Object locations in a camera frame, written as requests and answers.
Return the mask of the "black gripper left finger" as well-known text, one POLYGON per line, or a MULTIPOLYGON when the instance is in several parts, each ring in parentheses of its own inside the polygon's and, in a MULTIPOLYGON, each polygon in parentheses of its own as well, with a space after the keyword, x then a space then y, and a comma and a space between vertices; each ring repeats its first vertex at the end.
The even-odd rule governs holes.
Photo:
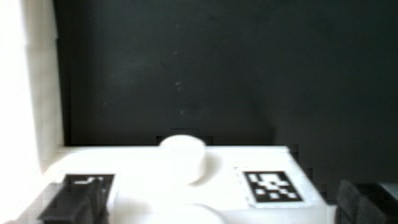
POLYGON ((67 174, 61 187, 38 215, 42 224, 109 224, 111 174, 67 174))

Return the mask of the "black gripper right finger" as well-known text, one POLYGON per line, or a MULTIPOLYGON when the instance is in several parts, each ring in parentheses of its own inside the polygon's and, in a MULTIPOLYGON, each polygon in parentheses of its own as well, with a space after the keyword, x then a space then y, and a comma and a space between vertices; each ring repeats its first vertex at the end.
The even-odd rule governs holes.
POLYGON ((340 181, 333 224, 398 224, 398 183, 340 181))

